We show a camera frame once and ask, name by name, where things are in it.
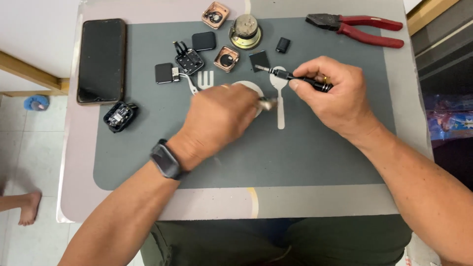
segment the phone screen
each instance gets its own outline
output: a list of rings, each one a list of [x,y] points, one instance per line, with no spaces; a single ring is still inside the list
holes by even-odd
[[[126,24],[122,19],[90,20],[82,28],[79,104],[111,103],[122,98]]]

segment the pants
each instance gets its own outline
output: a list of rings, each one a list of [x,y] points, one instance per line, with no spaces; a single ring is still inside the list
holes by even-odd
[[[390,266],[411,240],[400,215],[289,220],[155,222],[141,255],[145,266]]]

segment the hand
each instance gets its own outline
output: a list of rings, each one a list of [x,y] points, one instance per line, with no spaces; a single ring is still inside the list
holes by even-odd
[[[379,121],[373,115],[366,99],[366,84],[361,68],[342,64],[321,56],[300,65],[295,77],[306,76],[319,82],[330,77],[334,87],[328,92],[316,91],[309,83],[291,80],[289,86],[304,100],[329,128],[342,137],[357,138],[369,134]]]
[[[208,88],[192,97],[182,129],[167,144],[184,169],[239,138],[256,116],[258,98],[243,84]]]

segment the smartwatch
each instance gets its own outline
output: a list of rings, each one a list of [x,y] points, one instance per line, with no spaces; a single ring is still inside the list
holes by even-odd
[[[182,169],[172,151],[166,147],[166,142],[165,139],[159,140],[151,150],[151,160],[165,178],[179,180],[187,172]]]

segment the red pliers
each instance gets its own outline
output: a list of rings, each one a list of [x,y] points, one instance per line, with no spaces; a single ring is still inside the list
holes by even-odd
[[[306,17],[306,22],[322,29],[336,31],[338,34],[345,34],[352,39],[366,44],[391,48],[401,48],[404,46],[403,40],[371,35],[352,27],[355,25],[365,25],[398,31],[403,28],[403,24],[397,21],[370,16],[344,17],[342,15],[309,14]]]

